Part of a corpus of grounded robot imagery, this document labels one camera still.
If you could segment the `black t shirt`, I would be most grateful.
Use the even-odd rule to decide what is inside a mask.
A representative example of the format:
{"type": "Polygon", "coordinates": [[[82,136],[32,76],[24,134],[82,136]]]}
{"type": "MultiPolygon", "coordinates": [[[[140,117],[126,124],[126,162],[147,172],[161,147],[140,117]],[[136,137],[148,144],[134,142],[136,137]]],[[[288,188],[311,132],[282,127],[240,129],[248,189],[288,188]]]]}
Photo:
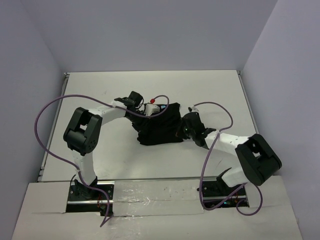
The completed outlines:
{"type": "Polygon", "coordinates": [[[144,146],[155,146],[171,143],[182,143],[177,130],[181,123],[180,104],[169,104],[167,110],[160,116],[153,118],[138,118],[132,123],[137,131],[137,140],[144,146]]]}

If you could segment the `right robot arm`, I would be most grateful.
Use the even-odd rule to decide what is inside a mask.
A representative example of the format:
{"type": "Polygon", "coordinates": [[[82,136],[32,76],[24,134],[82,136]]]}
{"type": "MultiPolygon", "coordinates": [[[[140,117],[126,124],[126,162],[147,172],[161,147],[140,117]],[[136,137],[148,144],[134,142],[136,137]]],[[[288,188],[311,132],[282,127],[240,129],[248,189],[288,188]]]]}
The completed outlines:
{"type": "Polygon", "coordinates": [[[261,186],[282,167],[280,158],[262,135],[237,136],[207,128],[195,111],[181,119],[177,136],[191,139],[197,146],[207,149],[206,163],[214,148],[237,157],[239,166],[224,170],[216,178],[214,191],[224,196],[242,184],[261,186]]]}

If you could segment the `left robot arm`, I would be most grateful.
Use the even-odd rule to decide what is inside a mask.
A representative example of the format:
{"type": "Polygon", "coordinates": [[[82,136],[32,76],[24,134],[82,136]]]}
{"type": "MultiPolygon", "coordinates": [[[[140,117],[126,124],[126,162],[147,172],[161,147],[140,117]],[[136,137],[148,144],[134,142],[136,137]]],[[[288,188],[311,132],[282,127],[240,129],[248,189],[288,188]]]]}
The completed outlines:
{"type": "Polygon", "coordinates": [[[75,190],[86,199],[93,199],[98,193],[98,177],[94,170],[93,151],[98,145],[103,125],[116,119],[136,120],[144,98],[132,91],[128,97],[115,98],[110,103],[101,103],[94,108],[75,109],[63,134],[63,140],[72,152],[76,166],[75,190]]]}

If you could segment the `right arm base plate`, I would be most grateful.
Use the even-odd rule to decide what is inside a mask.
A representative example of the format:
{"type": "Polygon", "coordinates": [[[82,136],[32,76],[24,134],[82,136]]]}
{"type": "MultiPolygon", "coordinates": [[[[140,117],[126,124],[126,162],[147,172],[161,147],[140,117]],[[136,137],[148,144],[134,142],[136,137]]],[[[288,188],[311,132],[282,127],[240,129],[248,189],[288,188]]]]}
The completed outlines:
{"type": "MultiPolygon", "coordinates": [[[[202,199],[206,208],[213,208],[231,194],[237,187],[229,188],[220,187],[216,180],[205,180],[202,182],[202,199]]],[[[219,208],[235,208],[237,203],[240,207],[247,207],[247,194],[245,188],[241,188],[238,192],[234,193],[232,197],[225,200],[219,208]]]]}

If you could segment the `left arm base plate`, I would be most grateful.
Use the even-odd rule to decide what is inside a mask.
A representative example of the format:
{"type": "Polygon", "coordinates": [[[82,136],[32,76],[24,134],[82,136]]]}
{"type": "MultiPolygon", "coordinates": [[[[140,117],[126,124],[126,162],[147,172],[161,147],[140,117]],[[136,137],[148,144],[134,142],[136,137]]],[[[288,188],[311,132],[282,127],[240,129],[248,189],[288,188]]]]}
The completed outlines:
{"type": "Polygon", "coordinates": [[[107,213],[108,200],[104,193],[85,188],[81,191],[75,184],[69,187],[67,213],[98,213],[104,217],[107,213]]]}

